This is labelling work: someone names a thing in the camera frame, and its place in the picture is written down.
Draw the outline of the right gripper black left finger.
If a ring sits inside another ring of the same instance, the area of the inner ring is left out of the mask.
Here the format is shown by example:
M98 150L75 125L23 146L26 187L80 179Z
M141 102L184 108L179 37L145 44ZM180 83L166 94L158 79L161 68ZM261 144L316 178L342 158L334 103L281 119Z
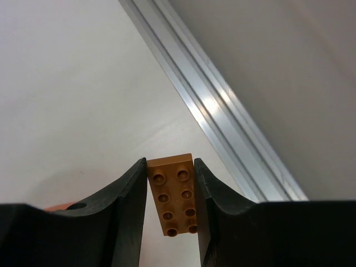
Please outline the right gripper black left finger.
M64 210L1 205L2 266L138 266L146 159Z

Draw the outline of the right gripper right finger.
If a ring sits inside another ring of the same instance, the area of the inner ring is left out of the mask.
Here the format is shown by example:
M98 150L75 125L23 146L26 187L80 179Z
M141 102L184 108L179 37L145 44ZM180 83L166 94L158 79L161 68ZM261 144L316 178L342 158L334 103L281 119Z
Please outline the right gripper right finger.
M354 266L355 201L255 203L194 161L202 266Z

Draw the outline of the brown studded lego plate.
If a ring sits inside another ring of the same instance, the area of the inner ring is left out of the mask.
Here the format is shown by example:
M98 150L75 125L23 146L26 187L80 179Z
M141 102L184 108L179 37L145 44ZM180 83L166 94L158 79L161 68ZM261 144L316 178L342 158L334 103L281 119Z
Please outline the brown studded lego plate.
M148 160L147 177L163 234L197 233L192 154Z

